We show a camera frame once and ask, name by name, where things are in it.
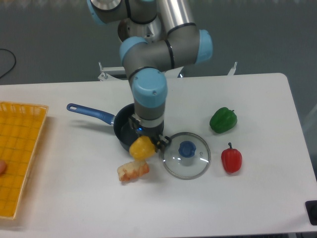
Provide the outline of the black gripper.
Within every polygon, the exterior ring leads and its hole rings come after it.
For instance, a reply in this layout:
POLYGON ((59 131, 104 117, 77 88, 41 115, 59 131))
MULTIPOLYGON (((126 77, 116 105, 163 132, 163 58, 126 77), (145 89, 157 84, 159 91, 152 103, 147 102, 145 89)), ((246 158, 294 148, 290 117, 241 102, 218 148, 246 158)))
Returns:
POLYGON ((145 120, 133 114, 128 118, 129 125, 139 136, 147 136, 158 150, 164 151, 172 139, 163 135, 164 121, 161 118, 155 120, 145 120))

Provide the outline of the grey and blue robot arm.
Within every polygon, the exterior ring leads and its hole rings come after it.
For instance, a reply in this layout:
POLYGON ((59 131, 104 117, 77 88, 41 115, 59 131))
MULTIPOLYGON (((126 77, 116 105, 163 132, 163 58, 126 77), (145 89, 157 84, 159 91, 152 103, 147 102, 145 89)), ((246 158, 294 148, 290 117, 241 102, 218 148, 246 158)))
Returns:
POLYGON ((197 28, 186 0, 90 0, 87 5, 97 22, 125 24, 119 55, 134 102, 105 122, 113 124, 125 150, 141 135, 159 149, 166 147, 171 140, 163 135, 165 72, 209 60, 210 34, 197 28))

